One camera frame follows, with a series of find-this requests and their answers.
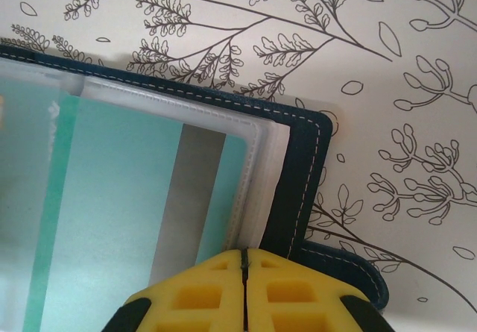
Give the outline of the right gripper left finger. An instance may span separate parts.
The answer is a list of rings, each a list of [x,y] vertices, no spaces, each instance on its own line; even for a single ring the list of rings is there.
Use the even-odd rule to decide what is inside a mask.
[[[107,331],[243,331],[242,252],[220,253],[130,296]]]

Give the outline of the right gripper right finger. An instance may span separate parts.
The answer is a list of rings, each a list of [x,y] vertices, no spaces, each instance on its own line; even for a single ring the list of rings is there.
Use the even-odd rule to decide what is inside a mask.
[[[390,331],[363,292],[270,252],[244,250],[246,331]]]

